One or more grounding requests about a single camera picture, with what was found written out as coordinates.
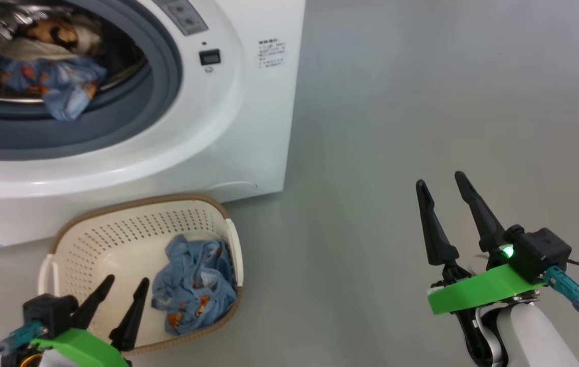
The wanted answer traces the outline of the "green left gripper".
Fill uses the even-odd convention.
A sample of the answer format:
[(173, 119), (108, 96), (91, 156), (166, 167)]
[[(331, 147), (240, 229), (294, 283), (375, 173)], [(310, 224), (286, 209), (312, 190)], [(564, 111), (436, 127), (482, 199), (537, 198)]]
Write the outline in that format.
[(111, 345), (86, 329), (106, 299), (116, 277), (108, 275), (72, 315), (72, 327), (51, 337), (48, 328), (14, 330), (17, 366), (131, 366), (121, 352), (135, 348), (150, 280), (145, 277), (133, 293), (133, 302), (109, 334)]

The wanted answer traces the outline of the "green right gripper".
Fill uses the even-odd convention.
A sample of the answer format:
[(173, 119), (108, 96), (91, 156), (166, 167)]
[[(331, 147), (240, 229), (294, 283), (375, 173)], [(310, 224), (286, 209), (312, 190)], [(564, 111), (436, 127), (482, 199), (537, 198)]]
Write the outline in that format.
[[(455, 172), (455, 181), (475, 221), (481, 251), (504, 256), (504, 227), (464, 172)], [(435, 202), (424, 180), (417, 181), (416, 191), (427, 262), (431, 266), (455, 265), (459, 252), (450, 244), (441, 227), (435, 212)], [(511, 265), (502, 265), (434, 290), (427, 296), (427, 301), (433, 314), (441, 315), (486, 306), (542, 286), (544, 283), (541, 281), (531, 284), (522, 278)]]

